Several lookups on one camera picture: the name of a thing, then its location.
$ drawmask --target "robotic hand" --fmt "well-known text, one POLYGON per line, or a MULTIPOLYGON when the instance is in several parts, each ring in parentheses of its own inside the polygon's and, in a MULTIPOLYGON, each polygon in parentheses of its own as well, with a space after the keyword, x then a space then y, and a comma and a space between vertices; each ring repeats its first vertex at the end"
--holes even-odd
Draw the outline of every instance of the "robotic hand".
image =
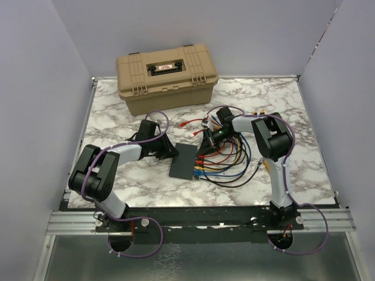
MULTIPOLYGON (((110 216, 125 218, 129 210, 129 206, 112 191, 118 166, 148 156, 166 159, 179 154, 166 134, 152 142, 144 142, 154 138, 157 129, 160 132, 158 123, 146 119, 142 120, 135 140, 129 139, 128 145, 105 151, 89 175, 84 189, 85 195, 94 200, 95 204, 110 216)), ((100 152, 101 149, 98 146, 87 145, 84 147, 69 178, 68 185, 71 190, 81 194, 88 169, 100 152)))
MULTIPOLYGON (((281 118, 275 112, 271 114, 281 118)), ((297 206, 290 199, 284 188, 283 162, 292 145, 292 136, 287 126, 270 116, 234 116, 228 107, 217 112, 222 124, 220 129, 206 129, 198 155, 213 153, 220 148, 220 143, 230 140, 241 132, 254 133, 258 149, 270 167, 272 199, 270 209, 274 213, 274 222, 279 224, 298 216, 297 206)), ((287 186, 290 186, 289 159, 285 163, 287 186)))

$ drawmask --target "wall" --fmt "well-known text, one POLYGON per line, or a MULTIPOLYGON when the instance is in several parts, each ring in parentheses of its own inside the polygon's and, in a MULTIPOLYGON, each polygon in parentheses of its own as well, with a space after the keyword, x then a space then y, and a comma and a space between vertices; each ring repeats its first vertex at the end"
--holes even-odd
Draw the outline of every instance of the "wall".
POLYGON ((301 77, 332 186, 352 210, 375 279, 375 2, 344 0, 301 77))
POLYGON ((48 0, 0 3, 0 274, 32 280, 91 77, 48 0))
POLYGON ((302 74, 335 0, 52 0, 92 76, 134 52, 205 43, 221 75, 302 74))

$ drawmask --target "marble table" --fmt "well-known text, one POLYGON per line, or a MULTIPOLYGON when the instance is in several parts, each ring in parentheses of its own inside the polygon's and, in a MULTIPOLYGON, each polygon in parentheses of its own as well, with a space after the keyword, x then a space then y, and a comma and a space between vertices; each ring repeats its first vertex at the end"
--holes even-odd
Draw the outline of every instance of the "marble table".
MULTIPOLYGON (((171 120, 168 132, 173 144, 177 142, 200 145, 202 134, 190 137, 200 129, 200 122, 183 128, 183 121, 202 118, 218 105, 233 105, 251 113, 279 112, 296 133, 296 146, 291 155, 291 190, 299 203, 334 204, 333 191, 316 143, 295 78, 220 79, 214 88, 211 103, 165 110, 171 120)), ((116 80, 100 80, 90 112, 83 146, 106 147, 123 142, 138 130, 145 115, 132 116, 117 94, 116 80)), ((153 114, 151 119, 163 116, 153 114)), ((255 169, 261 155, 254 135, 245 133, 252 150, 250 171, 239 180, 245 181, 255 169)), ((171 159, 154 157, 130 162, 118 168, 114 183, 117 196, 130 207, 195 207, 264 205, 271 199, 270 177, 262 165, 246 185, 228 189, 203 180, 181 180, 168 177, 171 159)), ((240 172, 243 166, 228 172, 240 172)), ((77 193, 71 192, 69 208, 87 208, 92 205, 77 193)))

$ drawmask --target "tan toolbox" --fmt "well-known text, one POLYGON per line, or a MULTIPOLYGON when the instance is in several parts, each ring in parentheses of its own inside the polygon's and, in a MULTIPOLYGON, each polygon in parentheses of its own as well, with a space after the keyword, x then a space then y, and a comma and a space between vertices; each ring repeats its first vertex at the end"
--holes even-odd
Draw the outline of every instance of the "tan toolbox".
POLYGON ((203 44, 116 60, 118 95, 132 115, 211 101, 218 75, 203 44))

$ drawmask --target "toolbox hinge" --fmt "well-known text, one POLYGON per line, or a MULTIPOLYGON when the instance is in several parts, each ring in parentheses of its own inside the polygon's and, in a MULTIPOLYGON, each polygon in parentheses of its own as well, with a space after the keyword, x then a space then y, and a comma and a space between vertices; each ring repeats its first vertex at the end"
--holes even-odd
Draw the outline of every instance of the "toolbox hinge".
POLYGON ((194 45, 183 46, 186 57, 186 69, 189 68, 192 75, 193 87, 206 85, 206 75, 200 63, 198 52, 194 45))
POLYGON ((148 95, 141 55, 139 53, 129 54, 128 60, 131 88, 134 96, 148 95))

